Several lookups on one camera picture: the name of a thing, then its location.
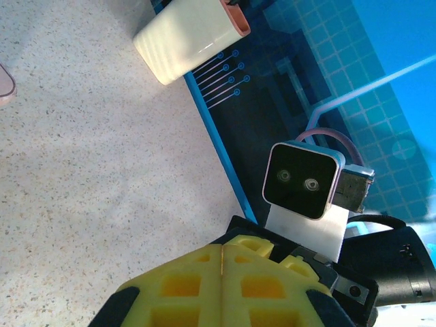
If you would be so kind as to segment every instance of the black cable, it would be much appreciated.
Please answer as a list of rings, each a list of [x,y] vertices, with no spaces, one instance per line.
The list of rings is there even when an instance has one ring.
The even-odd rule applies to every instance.
[[[380,223],[397,230],[399,228],[406,227],[406,223],[398,218],[394,218],[388,215],[359,215],[348,219],[347,223],[354,223],[357,221],[367,223]]]

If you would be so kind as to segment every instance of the camera lens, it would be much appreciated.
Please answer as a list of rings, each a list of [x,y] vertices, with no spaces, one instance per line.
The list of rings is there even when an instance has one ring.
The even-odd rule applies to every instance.
[[[314,192],[320,189],[320,184],[316,179],[308,178],[307,180],[305,180],[305,189],[307,191]]]
[[[287,183],[291,179],[291,174],[286,169],[282,169],[277,174],[277,178],[279,179],[279,181]]]

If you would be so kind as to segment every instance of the blue grid pattern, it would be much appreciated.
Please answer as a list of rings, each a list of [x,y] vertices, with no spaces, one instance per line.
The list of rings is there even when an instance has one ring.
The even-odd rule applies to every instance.
[[[289,33],[303,30],[332,97],[385,75],[352,0],[276,3],[277,11],[265,13],[270,26]],[[427,204],[436,198],[436,183],[392,87],[379,87],[339,110],[366,163],[376,170],[367,207],[408,222],[436,215]]]

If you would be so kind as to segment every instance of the pink object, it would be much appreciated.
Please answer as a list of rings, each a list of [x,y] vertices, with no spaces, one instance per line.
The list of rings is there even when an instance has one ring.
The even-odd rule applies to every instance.
[[[16,94],[16,84],[14,78],[0,64],[0,106],[11,101]]]

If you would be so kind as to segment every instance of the granite countertop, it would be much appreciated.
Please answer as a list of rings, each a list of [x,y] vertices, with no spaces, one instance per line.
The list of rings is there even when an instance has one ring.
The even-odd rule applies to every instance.
[[[86,326],[128,279],[220,236],[240,207],[185,82],[131,39],[148,3],[6,1],[0,326]]]

